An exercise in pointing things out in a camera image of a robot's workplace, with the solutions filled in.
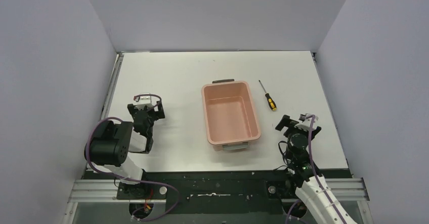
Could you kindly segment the black yellow screwdriver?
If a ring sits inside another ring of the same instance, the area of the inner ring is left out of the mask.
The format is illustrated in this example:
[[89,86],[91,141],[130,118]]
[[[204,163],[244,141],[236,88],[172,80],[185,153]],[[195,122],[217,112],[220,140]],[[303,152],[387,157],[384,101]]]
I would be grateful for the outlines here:
[[276,111],[277,110],[276,103],[274,102],[274,100],[272,99],[272,97],[270,96],[270,94],[266,91],[264,85],[262,84],[262,82],[260,80],[259,80],[259,84],[261,85],[261,87],[262,87],[262,89],[263,89],[263,91],[265,93],[265,97],[267,99],[267,103],[268,103],[270,109],[272,111]]

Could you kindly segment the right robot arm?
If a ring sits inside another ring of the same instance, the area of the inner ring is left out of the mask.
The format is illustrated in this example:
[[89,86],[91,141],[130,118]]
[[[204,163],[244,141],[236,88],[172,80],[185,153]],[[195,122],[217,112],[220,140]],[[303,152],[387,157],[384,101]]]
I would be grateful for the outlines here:
[[321,131],[314,114],[301,114],[298,120],[283,115],[275,129],[286,128],[282,159],[291,174],[294,194],[305,205],[317,223],[356,223],[333,194],[316,165],[312,140]]

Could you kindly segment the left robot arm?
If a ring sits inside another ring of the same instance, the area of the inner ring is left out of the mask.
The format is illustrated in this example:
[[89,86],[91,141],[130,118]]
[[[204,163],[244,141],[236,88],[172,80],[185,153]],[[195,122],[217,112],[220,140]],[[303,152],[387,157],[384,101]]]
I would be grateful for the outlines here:
[[103,166],[120,180],[119,191],[136,199],[152,195],[153,186],[148,183],[147,173],[128,156],[129,153],[148,154],[153,146],[155,121],[165,118],[162,102],[156,104],[131,103],[127,110],[131,121],[114,118],[103,120],[96,126],[84,149],[87,162]]

